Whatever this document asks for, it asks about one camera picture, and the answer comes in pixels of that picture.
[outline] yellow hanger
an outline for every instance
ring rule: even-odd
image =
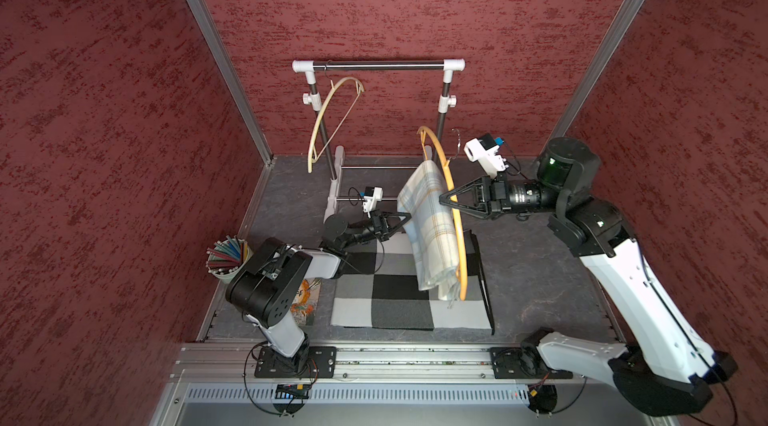
[[[440,158],[442,173],[446,176],[446,185],[450,191],[454,187],[451,169],[448,167],[451,162],[446,159],[446,153],[442,151],[442,146],[437,140],[437,136],[425,125],[418,128],[418,135],[422,140],[422,151],[424,152],[425,161],[428,157],[426,148],[424,147],[424,141],[426,140],[426,136],[429,136],[432,140],[437,156]],[[456,196],[451,196],[451,201],[458,202]],[[464,245],[464,228],[462,227],[462,215],[458,212],[458,209],[451,209],[451,211],[453,211],[453,224],[456,227],[456,242],[458,244],[458,268],[456,269],[456,278],[461,285],[461,291],[458,293],[458,297],[464,301],[467,297],[467,250]]]

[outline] cup of pencils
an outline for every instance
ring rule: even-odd
[[[205,265],[208,272],[225,285],[230,284],[240,268],[254,255],[244,239],[229,236],[225,241],[216,241],[214,247],[208,248],[206,252],[208,260]]]

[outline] black square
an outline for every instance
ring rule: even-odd
[[[479,276],[482,259],[480,258],[478,238],[472,231],[464,231],[464,243],[467,251],[467,277]]]
[[[429,301],[429,291],[418,290],[415,276],[376,275],[373,277],[372,298]]]
[[[341,261],[342,271],[346,275],[371,275],[376,270],[375,252],[351,252],[346,260],[349,264]]]
[[[429,301],[419,300],[373,299],[371,325],[379,329],[435,329]]]

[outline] white plaid cloth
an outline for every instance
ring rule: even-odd
[[[397,210],[411,214],[404,229],[416,261],[418,289],[438,287],[439,299],[452,300],[459,289],[458,244],[453,213],[439,202],[440,194],[446,191],[437,164],[422,162],[397,196]]]

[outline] metal rail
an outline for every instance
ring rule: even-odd
[[[337,196],[337,201],[359,201],[360,196]],[[397,196],[384,196],[381,201],[397,201]]]
[[[327,61],[313,65],[315,72],[331,71],[442,71],[439,61]]]
[[[417,169],[418,164],[347,164],[341,166],[341,169]]]

